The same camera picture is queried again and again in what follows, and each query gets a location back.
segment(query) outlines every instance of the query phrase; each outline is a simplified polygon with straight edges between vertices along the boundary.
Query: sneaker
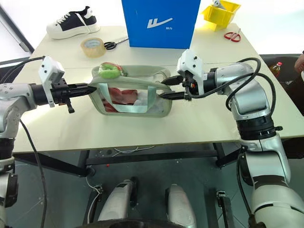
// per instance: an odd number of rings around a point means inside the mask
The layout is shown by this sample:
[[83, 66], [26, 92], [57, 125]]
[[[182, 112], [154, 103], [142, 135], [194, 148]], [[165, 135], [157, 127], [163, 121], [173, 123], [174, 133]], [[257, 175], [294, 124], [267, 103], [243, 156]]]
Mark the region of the sneaker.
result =
[[47, 33], [53, 39], [65, 39], [78, 34], [97, 32], [98, 30], [96, 17], [88, 6], [83, 11], [71, 11], [47, 26]]

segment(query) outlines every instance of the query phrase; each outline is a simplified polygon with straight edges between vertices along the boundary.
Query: red cloth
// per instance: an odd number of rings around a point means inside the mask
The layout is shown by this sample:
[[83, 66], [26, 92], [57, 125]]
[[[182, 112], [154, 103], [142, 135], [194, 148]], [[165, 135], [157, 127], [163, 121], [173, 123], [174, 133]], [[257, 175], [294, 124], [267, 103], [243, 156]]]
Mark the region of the red cloth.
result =
[[[137, 90], [136, 89], [126, 89], [121, 91], [118, 88], [109, 88], [110, 97], [113, 104], [118, 105], [133, 105], [137, 100]], [[106, 112], [117, 113], [118, 111], [103, 99], [103, 104]]]

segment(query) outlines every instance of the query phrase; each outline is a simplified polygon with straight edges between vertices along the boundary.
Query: bottle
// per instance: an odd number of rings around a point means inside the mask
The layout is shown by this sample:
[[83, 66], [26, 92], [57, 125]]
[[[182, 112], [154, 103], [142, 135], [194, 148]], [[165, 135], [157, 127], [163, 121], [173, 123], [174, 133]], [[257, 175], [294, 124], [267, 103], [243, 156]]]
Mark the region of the bottle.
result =
[[269, 68], [271, 73], [273, 73], [275, 77], [279, 77], [281, 65], [282, 65], [282, 63], [278, 62], [276, 65], [273, 65]]

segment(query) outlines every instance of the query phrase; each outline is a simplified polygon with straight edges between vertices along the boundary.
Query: person's hand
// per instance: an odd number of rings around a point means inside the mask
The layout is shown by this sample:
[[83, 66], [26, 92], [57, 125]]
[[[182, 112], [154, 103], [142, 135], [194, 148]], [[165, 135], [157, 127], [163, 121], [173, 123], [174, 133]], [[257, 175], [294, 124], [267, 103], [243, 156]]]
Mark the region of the person's hand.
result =
[[304, 71], [304, 54], [300, 55], [300, 57], [295, 62], [294, 67], [296, 72], [298, 72], [299, 74]]

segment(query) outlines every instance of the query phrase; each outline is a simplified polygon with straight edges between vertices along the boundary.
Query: white table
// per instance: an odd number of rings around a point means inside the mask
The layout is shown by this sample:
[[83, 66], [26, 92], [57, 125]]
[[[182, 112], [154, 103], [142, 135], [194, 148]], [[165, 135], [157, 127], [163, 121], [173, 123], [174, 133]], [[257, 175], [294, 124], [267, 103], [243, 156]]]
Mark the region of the white table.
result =
[[[102, 62], [121, 65], [149, 64], [166, 66], [174, 75], [177, 59], [184, 50], [129, 47], [128, 41], [119, 44], [98, 59], [88, 59], [80, 49], [82, 40], [100, 37], [105, 42], [119, 39], [122, 27], [104, 27], [94, 34], [64, 40], [51, 40], [48, 35], [33, 53], [33, 57], [50, 55], [66, 69], [64, 78], [69, 84], [90, 82], [91, 69]], [[237, 31], [235, 24], [226, 30], [213, 32], [205, 28], [195, 30], [191, 49], [204, 61], [204, 69], [226, 66], [246, 57], [258, 57], [244, 34], [242, 40], [234, 43], [223, 38], [227, 31]], [[38, 67], [33, 62], [24, 67], [16, 83], [37, 83]], [[304, 119], [286, 92], [262, 63], [260, 72], [273, 79], [277, 92], [276, 109], [273, 115], [275, 125], [283, 126], [283, 138], [304, 135]], [[265, 88], [271, 102], [270, 87], [258, 79]], [[232, 114], [225, 107], [225, 96], [212, 95], [192, 102], [174, 101], [170, 114], [164, 118], [104, 116], [95, 110], [88, 96], [72, 98], [74, 114], [67, 107], [48, 105], [27, 112], [22, 119], [28, 127], [38, 151], [68, 151], [96, 148], [159, 145], [168, 143], [209, 143], [237, 141], [239, 134]], [[25, 132], [20, 128], [15, 141], [14, 152], [30, 152], [32, 148]]]

